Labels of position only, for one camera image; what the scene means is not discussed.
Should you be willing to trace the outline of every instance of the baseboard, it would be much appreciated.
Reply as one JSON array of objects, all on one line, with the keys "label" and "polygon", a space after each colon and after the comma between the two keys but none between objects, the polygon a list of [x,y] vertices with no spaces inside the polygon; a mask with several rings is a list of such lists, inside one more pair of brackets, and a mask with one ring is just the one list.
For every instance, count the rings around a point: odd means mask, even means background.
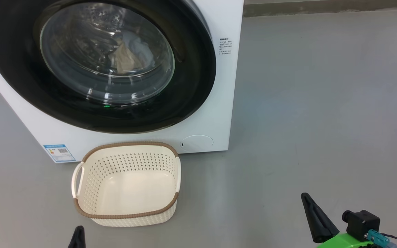
[{"label": "baseboard", "polygon": [[397,0],[315,0],[245,4],[244,17],[288,14],[340,13],[397,9]]}]

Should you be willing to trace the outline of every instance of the sticker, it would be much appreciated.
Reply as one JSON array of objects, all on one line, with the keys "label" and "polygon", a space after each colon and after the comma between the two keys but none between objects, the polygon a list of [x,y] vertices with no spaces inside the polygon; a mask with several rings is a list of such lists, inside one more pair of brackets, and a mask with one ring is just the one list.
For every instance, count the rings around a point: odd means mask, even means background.
[{"label": "sticker", "polygon": [[232,41],[229,38],[222,38],[218,44],[218,54],[225,55],[232,53]]},{"label": "sticker", "polygon": [[65,145],[47,145],[44,148],[56,163],[76,161]]}]

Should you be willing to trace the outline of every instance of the washing machine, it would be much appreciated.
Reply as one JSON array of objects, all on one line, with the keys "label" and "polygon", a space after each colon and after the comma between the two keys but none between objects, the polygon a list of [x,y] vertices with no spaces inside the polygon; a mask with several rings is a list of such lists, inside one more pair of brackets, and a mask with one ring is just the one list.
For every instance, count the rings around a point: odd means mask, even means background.
[{"label": "washing machine", "polygon": [[242,11],[243,0],[0,0],[0,93],[56,163],[132,141],[227,150]]}]

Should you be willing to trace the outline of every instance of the teal connector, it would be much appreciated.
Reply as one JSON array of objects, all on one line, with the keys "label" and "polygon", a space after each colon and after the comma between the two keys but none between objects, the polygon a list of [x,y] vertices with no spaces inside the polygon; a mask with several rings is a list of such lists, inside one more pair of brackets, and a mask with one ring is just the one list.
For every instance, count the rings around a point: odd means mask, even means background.
[{"label": "teal connector", "polygon": [[368,231],[365,238],[368,239],[369,241],[373,242],[375,245],[381,246],[382,248],[386,248],[390,243],[390,239],[388,239],[384,235],[380,234],[379,232],[376,232],[373,229],[370,229]]},{"label": "teal connector", "polygon": [[390,242],[386,248],[397,248],[397,245],[395,243]]}]

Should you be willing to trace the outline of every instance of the basket handle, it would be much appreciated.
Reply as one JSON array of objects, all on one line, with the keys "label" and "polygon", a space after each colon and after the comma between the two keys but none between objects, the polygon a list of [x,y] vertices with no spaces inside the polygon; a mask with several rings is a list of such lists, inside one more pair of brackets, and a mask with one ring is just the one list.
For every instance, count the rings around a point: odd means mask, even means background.
[{"label": "basket handle", "polygon": [[[81,189],[81,184],[82,184],[82,178],[84,176],[84,168],[82,165],[84,162],[80,162],[78,166],[76,166],[75,170],[73,171],[73,176],[71,178],[71,194],[73,195],[73,198],[77,198],[79,196],[79,190]],[[82,174],[81,174],[81,179],[79,180],[79,188],[76,189],[76,178],[78,177],[79,171],[82,169]]]},{"label": "basket handle", "polygon": [[182,165],[180,163],[180,158],[176,157],[177,159],[177,188],[175,189],[175,192],[180,191],[180,182],[182,178]]}]

